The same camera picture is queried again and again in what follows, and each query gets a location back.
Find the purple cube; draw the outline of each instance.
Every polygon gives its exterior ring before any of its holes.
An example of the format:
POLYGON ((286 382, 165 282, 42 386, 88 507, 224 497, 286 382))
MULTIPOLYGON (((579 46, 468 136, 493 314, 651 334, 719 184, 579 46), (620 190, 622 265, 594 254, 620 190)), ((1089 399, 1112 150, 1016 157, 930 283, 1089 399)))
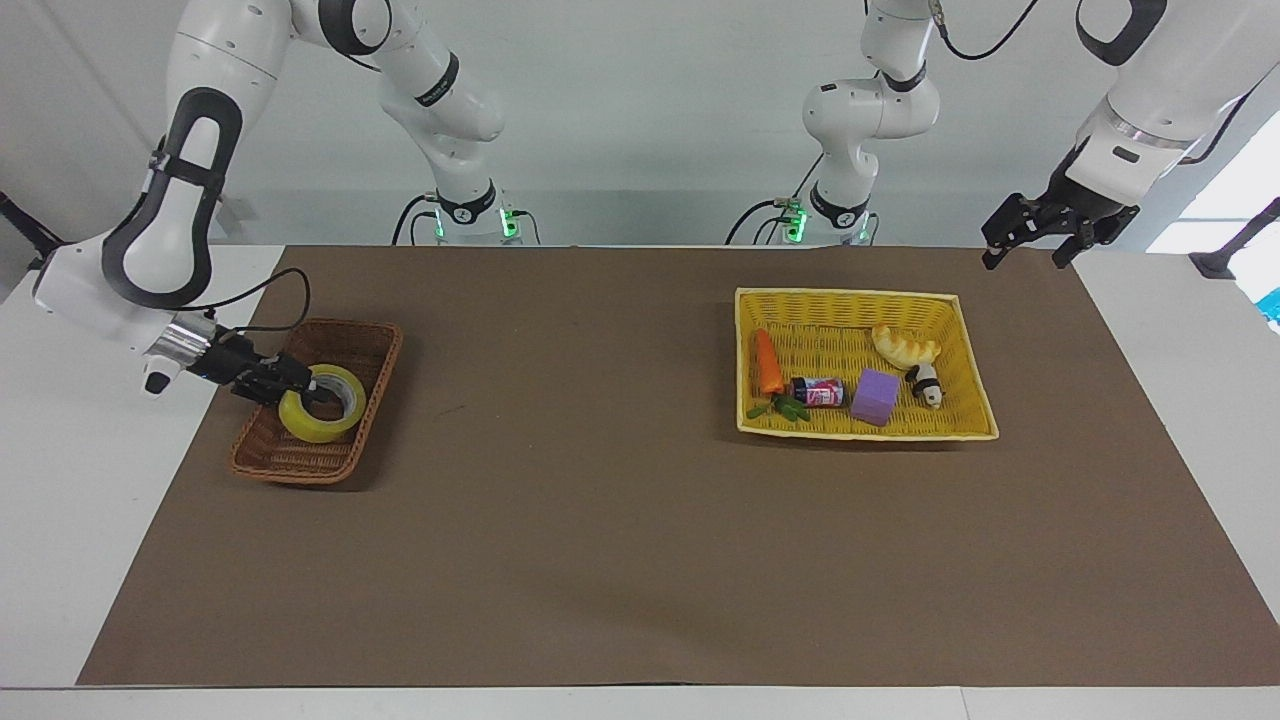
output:
POLYGON ((899 383, 901 380, 897 375, 864 369, 858 378, 858 389, 854 391, 854 404, 849 406, 849 414, 883 428, 888 424, 893 406, 897 405, 899 383))

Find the bread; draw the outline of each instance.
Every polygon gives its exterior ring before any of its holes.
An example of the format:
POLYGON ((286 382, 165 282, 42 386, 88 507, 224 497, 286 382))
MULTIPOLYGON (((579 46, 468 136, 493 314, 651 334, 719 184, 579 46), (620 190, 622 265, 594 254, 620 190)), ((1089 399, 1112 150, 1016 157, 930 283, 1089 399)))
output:
POLYGON ((883 323, 872 328, 872 342, 876 345, 876 352, 900 370, 933 363, 942 351, 936 340, 924 342, 911 340, 883 323))

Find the white robotic arm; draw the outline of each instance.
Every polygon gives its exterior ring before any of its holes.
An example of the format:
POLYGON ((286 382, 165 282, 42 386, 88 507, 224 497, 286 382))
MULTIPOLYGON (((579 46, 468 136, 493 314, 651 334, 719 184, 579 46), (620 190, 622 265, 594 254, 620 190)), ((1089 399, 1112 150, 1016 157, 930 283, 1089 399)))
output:
POLYGON ((1138 202, 1215 127, 1224 109, 1280 63, 1280 3, 1129 0, 1128 24, 1085 47, 1119 77, 1076 133, 1075 146, 1029 200, 1010 195, 983 225, 988 269, 1009 250, 1066 234, 1053 254, 1065 268, 1093 245, 1110 245, 1138 202))
POLYGON ((306 368, 255 354, 211 311, 188 307, 209 286, 207 231, 232 155, 262 114, 293 37, 378 64, 383 108, 431 165, 445 234, 512 234, 481 152, 502 132, 502 113, 416 4, 191 0, 169 58, 169 129, 138 204, 115 229, 52 252, 35 288, 49 313, 141 354, 152 395, 184 369, 260 402, 310 384, 306 368))
POLYGON ((872 0, 863 26, 863 55, 879 72, 841 79, 809 92, 804 124, 822 143, 818 179, 804 196, 804 240, 852 241, 879 173, 868 140, 920 135, 938 119, 938 91, 925 74, 924 50, 933 32, 927 0, 872 0))

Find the white table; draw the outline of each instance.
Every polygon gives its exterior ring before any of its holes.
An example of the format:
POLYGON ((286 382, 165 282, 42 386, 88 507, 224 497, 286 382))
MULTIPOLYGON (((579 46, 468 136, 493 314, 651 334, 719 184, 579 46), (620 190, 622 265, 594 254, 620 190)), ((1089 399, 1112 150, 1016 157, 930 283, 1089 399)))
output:
MULTIPOLYGON (((207 297, 264 279, 280 251, 215 247, 207 297)), ((1280 336, 1184 258, 1091 252, 1076 268, 1276 615, 1280 336)), ((1280 717, 1280 687, 68 689, 214 387, 188 375, 142 398, 137 359, 47 316, 32 281, 0 305, 0 687, 23 688, 0 691, 0 717, 1280 717)))

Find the yellow tape roll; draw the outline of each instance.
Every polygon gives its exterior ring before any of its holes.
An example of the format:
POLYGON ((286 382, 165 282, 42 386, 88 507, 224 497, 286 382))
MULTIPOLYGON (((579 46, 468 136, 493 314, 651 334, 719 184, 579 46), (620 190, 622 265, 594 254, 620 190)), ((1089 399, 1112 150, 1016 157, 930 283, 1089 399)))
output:
POLYGON ((280 398, 278 407, 280 421, 284 423, 284 429, 303 442, 316 445, 333 442, 355 428, 365 416, 367 404, 365 387, 351 370, 337 365, 311 365, 311 379, 338 396, 342 401, 342 419, 320 420, 311 416, 302 406, 302 396, 291 389, 280 398))

